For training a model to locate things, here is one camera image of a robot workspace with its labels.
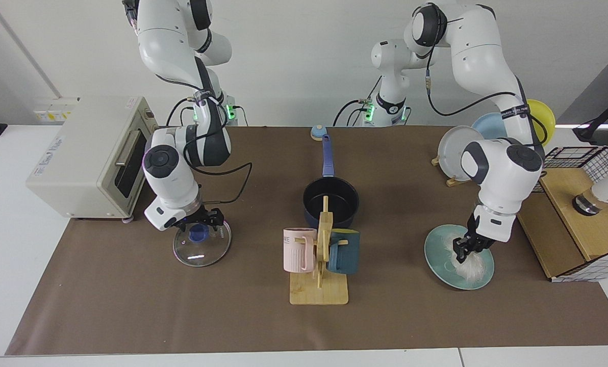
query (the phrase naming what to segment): robotic arm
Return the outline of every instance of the robotic arm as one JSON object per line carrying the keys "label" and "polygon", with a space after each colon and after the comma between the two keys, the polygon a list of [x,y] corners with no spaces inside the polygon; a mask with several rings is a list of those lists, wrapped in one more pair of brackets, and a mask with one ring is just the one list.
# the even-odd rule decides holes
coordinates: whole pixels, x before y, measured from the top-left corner
{"label": "robotic arm", "polygon": [[225,126],[227,104],[234,104],[206,65],[226,63],[232,56],[229,40],[209,29],[210,0],[123,0],[127,19],[138,35],[145,66],[163,81],[193,90],[196,124],[155,132],[143,158],[143,172],[157,194],[145,216],[157,229],[187,223],[222,225],[219,209],[201,204],[193,166],[218,166],[231,154]]}
{"label": "robotic arm", "polygon": [[[400,120],[403,91],[409,84],[401,72],[430,66],[435,47],[451,48],[456,82],[498,106],[507,134],[502,139],[471,142],[463,151],[461,167],[480,191],[467,234],[453,242],[462,263],[470,252],[510,239],[516,213],[540,178],[544,151],[523,88],[504,59],[495,14],[482,5],[426,3],[413,12],[404,39],[374,47],[372,62],[383,73],[383,83],[371,98],[376,105],[367,113],[368,125],[390,126]],[[426,79],[430,101],[428,69]]]}

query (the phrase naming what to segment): blue lid knob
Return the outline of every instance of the blue lid knob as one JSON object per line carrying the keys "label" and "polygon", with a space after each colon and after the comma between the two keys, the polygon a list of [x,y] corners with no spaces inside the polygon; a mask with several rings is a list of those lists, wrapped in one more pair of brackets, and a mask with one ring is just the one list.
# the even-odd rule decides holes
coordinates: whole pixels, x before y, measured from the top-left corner
{"label": "blue lid knob", "polygon": [[196,223],[188,232],[188,239],[199,244],[209,237],[209,226],[202,223]]}

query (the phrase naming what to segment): wooden plate stand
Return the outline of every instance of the wooden plate stand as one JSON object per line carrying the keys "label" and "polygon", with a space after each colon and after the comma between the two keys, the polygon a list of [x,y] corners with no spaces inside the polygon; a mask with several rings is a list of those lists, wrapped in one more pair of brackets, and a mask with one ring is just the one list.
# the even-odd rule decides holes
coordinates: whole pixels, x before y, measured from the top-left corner
{"label": "wooden plate stand", "polygon": [[[434,166],[439,166],[440,165],[440,157],[437,156],[436,158],[433,158],[430,161],[430,164],[434,165]],[[447,186],[449,186],[450,188],[453,188],[454,186],[458,186],[460,184],[464,184],[465,182],[469,182],[468,181],[456,181],[456,176],[451,177],[450,179],[447,180]]]}

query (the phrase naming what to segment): brown tablecloth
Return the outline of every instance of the brown tablecloth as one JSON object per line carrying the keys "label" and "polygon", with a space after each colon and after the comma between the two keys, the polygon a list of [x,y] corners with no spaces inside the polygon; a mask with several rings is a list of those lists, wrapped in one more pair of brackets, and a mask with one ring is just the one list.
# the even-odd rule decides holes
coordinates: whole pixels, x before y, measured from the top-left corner
{"label": "brown tablecloth", "polygon": [[[7,354],[187,353],[608,344],[608,301],[597,283],[546,280],[518,224],[492,252],[485,288],[458,291],[428,268],[434,227],[467,221],[478,187],[444,185],[429,164],[445,127],[335,128],[336,174],[358,190],[358,274],[345,306],[291,306],[282,229],[305,225],[302,191],[320,176],[308,128],[230,128],[229,169],[253,161],[239,201],[222,206],[232,247],[204,269],[172,253],[175,230],[136,220],[72,220]],[[205,200],[236,195],[244,174],[206,177]]]}

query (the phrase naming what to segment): yellow bowl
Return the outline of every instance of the yellow bowl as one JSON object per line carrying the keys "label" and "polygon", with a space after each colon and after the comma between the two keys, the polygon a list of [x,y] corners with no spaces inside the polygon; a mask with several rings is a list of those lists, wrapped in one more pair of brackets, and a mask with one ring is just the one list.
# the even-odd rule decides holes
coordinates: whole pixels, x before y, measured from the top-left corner
{"label": "yellow bowl", "polygon": [[[551,138],[553,138],[553,133],[555,133],[555,116],[553,115],[553,111],[551,111],[549,106],[539,100],[528,99],[526,102],[528,102],[530,114],[537,118],[547,129],[546,141],[542,144],[542,146],[546,146],[551,141]],[[538,135],[538,139],[542,141],[542,139],[544,139],[542,128],[536,122],[533,122],[533,126],[535,127],[535,133]]]}

